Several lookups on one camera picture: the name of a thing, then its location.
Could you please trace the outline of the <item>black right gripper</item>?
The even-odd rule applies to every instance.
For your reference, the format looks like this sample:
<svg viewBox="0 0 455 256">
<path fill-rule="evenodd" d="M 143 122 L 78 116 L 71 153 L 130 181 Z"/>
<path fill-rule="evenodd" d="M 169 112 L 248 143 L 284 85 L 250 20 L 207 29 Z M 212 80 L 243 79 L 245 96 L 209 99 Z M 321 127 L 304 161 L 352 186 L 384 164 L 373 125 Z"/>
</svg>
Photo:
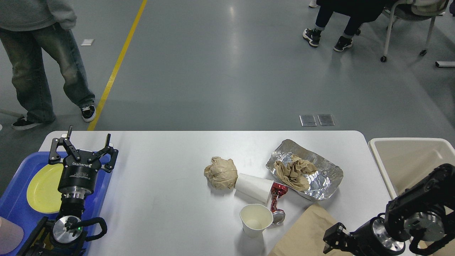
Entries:
<svg viewBox="0 0 455 256">
<path fill-rule="evenodd" d="M 387 256 L 387 251 L 373 231 L 373 224 L 378 222 L 379 219 L 371 219 L 349 234 L 344 232 L 346 227 L 341 222 L 334 224 L 325 231 L 323 254 L 336 249 L 356 256 Z"/>
</svg>

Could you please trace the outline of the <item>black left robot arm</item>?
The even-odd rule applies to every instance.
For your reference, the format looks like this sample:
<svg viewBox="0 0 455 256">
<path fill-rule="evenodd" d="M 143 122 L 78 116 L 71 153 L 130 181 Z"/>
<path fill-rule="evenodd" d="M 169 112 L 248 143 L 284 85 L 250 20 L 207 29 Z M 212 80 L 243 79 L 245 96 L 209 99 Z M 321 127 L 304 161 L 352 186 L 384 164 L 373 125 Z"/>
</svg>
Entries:
<svg viewBox="0 0 455 256">
<path fill-rule="evenodd" d="M 54 138 L 48 163 L 63 164 L 57 190 L 61 204 L 54 220 L 43 217 L 18 251 L 19 256 L 82 256 L 84 243 L 97 240 L 107 233 L 102 217 L 83 219 L 87 197 L 95 192 L 99 171 L 114 170 L 118 150 L 110 144 L 111 134 L 105 146 L 97 152 L 76 149 L 70 141 L 73 127 L 66 136 Z"/>
</svg>

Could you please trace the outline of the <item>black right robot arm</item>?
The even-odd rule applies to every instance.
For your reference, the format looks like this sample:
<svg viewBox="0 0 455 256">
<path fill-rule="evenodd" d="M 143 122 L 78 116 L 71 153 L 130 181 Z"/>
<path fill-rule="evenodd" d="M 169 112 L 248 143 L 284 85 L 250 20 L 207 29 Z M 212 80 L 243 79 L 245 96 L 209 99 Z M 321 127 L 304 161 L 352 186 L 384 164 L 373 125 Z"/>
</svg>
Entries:
<svg viewBox="0 0 455 256">
<path fill-rule="evenodd" d="M 428 176 L 392 199 L 384 213 L 378 214 L 354 232 L 343 232 L 336 223 L 323 237 L 328 254 L 337 249 L 356 256 L 397 256 L 409 250 L 429 256 L 454 239 L 455 169 L 451 164 L 436 167 Z"/>
</svg>

